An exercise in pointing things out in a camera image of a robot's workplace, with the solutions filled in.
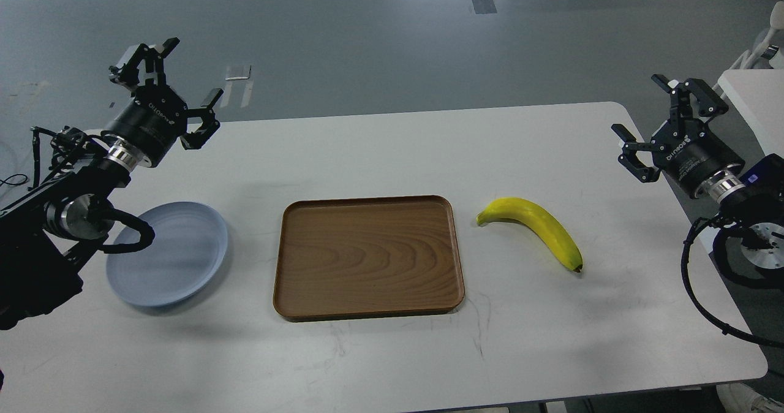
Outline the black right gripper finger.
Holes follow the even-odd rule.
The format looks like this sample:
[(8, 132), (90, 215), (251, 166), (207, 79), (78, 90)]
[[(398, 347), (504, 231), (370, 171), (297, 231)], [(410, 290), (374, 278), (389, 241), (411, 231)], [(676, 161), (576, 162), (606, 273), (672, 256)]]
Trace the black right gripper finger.
[(620, 123), (611, 125), (611, 130), (620, 139), (621, 154), (617, 158), (619, 164), (623, 165), (641, 183), (658, 181), (660, 168), (656, 165), (645, 165), (638, 158), (638, 152), (660, 153), (664, 150), (664, 146), (650, 142), (638, 142), (636, 137)]
[(708, 129), (708, 123), (729, 111), (728, 104), (704, 80), (669, 80), (662, 74), (650, 79), (669, 95), (669, 116), (655, 138), (694, 136)]

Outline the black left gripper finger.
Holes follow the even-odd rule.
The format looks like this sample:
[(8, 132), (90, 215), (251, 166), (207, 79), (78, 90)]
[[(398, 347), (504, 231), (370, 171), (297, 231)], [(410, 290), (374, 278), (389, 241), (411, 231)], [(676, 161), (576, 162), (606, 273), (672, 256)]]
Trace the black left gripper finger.
[(180, 115), (182, 118), (200, 120), (200, 125), (195, 131), (185, 131), (180, 136), (180, 143), (185, 150), (201, 150), (207, 141), (219, 130), (221, 123), (216, 119), (214, 108), (223, 94), (223, 89), (215, 88), (208, 93), (199, 108), (184, 109), (184, 112)]
[(130, 92), (129, 103), (142, 103), (152, 95), (153, 101), (180, 102), (180, 96), (167, 83), (164, 59), (180, 43), (166, 39), (160, 45), (131, 45), (117, 64), (109, 67), (109, 79)]

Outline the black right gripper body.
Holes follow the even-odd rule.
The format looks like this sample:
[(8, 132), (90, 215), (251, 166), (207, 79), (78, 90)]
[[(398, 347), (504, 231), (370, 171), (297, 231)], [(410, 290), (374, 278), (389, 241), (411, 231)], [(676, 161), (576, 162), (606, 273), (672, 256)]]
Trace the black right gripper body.
[(745, 160), (700, 119), (685, 120), (682, 130), (665, 121), (650, 142), (658, 148), (654, 166), (692, 199), (706, 195), (702, 184), (711, 176), (724, 170), (737, 175), (745, 167)]

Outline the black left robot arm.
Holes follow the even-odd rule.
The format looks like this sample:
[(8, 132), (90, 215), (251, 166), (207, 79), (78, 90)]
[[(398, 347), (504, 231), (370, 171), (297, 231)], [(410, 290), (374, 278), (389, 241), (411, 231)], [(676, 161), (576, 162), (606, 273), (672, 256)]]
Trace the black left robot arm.
[(82, 291), (82, 268), (98, 252), (142, 251), (155, 233), (141, 218), (110, 203), (137, 167), (154, 168), (179, 140), (199, 150), (216, 131), (213, 89), (190, 108), (169, 86), (165, 59), (179, 44), (132, 45), (109, 68), (130, 101), (98, 134), (73, 126), (34, 126), (34, 173), (28, 192), (2, 209), (1, 324), (50, 314)]

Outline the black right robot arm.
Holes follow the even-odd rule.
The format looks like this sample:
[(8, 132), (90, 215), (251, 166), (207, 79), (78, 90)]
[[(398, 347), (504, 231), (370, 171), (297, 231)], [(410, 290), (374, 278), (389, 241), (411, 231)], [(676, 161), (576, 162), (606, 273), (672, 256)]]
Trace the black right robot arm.
[(641, 183), (666, 175), (690, 198), (708, 196), (718, 204), (714, 217), (698, 218), (684, 240), (680, 272), (694, 306), (722, 334), (760, 346), (782, 342), (748, 334), (711, 314), (697, 299), (688, 273), (691, 247), (698, 235), (717, 229), (715, 265), (723, 278), (759, 290), (782, 290), (782, 158), (769, 155), (748, 171), (744, 160), (709, 128), (728, 111), (727, 103), (704, 81), (652, 80), (669, 95), (669, 115), (648, 142), (639, 142), (621, 124), (619, 164)]

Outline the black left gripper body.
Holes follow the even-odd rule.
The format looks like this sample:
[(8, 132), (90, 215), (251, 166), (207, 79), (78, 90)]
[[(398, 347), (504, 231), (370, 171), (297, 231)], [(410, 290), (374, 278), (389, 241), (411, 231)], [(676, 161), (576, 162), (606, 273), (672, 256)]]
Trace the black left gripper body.
[(170, 86), (139, 86), (101, 135), (125, 140), (141, 152), (141, 165), (154, 168), (185, 133), (186, 109), (187, 103)]

